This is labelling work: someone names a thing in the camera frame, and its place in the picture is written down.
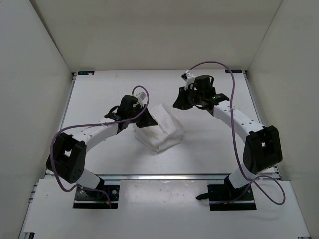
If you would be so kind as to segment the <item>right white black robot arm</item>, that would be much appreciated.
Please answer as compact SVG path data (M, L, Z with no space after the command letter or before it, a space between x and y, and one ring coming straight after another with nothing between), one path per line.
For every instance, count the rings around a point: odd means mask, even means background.
M231 104L223 93L217 93L210 75L181 76L185 85L179 88L174 108L187 110L197 107L228 125L244 142L244 152L239 168L225 179L223 193L228 199L236 199L241 189L261 172L280 163L283 159L279 132L274 126L266 127L242 113Z

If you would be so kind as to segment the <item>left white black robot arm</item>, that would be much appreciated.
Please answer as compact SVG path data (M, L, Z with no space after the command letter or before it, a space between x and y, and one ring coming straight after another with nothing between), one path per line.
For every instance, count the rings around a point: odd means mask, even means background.
M94 200L106 195L104 180L85 169L86 154L102 141L116 136L130 124L138 128L156 126L143 103L144 92L124 95L121 103L114 106L96 126L84 126L77 134L61 132L53 143L46 168L70 184L77 184Z

